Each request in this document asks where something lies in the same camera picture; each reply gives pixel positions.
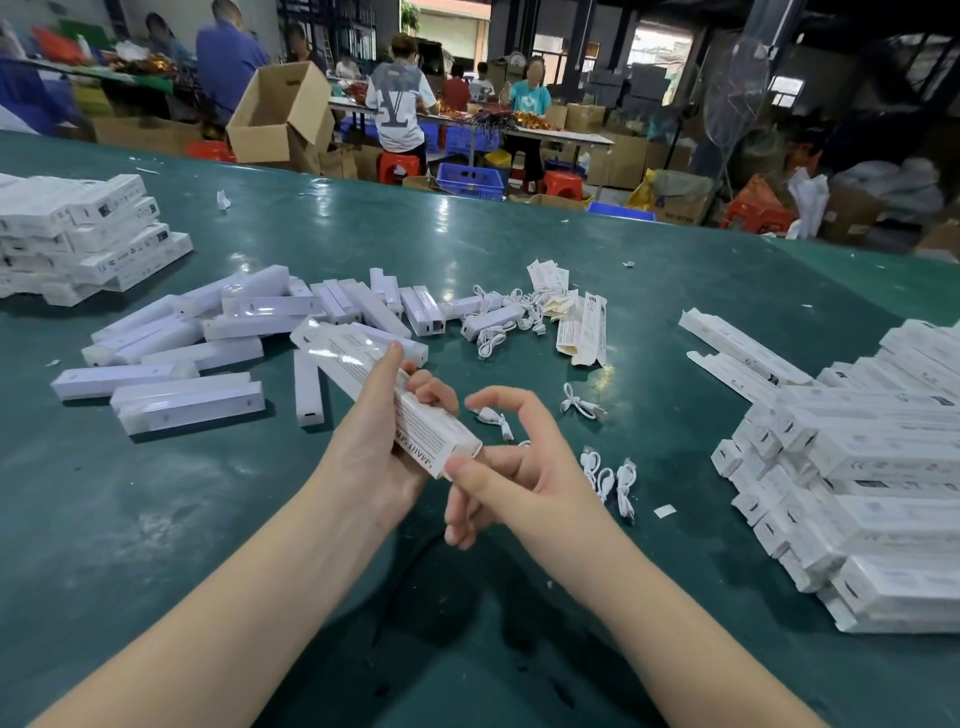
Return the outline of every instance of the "stack of boxes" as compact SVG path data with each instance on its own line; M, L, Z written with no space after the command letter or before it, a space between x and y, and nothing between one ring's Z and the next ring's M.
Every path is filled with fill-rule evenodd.
M757 379L724 378L756 396L711 460L798 591L843 632L960 632L960 325L907 321L806 382L722 319L681 325Z
M0 179L0 298L30 293L73 306L133 288L193 250L158 217L139 175Z

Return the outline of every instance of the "blue shirt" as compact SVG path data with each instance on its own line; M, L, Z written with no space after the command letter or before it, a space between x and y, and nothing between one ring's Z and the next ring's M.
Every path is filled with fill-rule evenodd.
M270 64L260 44L225 20L197 33L197 79L227 125L256 69Z
M543 84L531 88L524 79L511 87L510 101L514 105L514 111L530 111L537 116L543 116L550 106L550 92Z

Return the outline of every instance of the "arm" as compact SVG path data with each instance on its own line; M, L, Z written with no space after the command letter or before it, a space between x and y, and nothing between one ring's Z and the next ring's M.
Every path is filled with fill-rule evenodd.
M517 412L533 444L484 448L486 463L450 459L448 544L469 548L480 529L505 522L610 629L673 728L824 725L634 546L535 395L489 387L465 404ZM598 553L609 556L603 569Z
M386 535L426 472L392 454L390 347L303 488L169 614L36 720L36 728L249 726ZM453 390L403 362L408 389L457 411Z

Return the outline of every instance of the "window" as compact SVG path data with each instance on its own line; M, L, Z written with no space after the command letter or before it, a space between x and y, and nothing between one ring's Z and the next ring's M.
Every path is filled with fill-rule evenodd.
M789 76L774 76L774 80L770 83L770 90L774 92L775 107L792 109L801 91L804 90L804 80L791 79Z

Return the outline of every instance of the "hand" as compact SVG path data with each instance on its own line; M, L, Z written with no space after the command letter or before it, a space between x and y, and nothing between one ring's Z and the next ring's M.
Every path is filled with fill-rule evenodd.
M407 389L418 401L458 414L453 389L403 360L403 348L394 342L373 367L311 478L325 488L337 488L345 499L366 504L385 533L410 512L427 480L423 467L395 447L394 386L399 369L410 375Z
M547 573L586 601L596 560L626 536L593 492L553 416L535 394L511 387L488 387L465 404L516 412L531 445L484 448L475 460L447 461L453 486L444 514L446 542L469 548L477 532L506 523Z

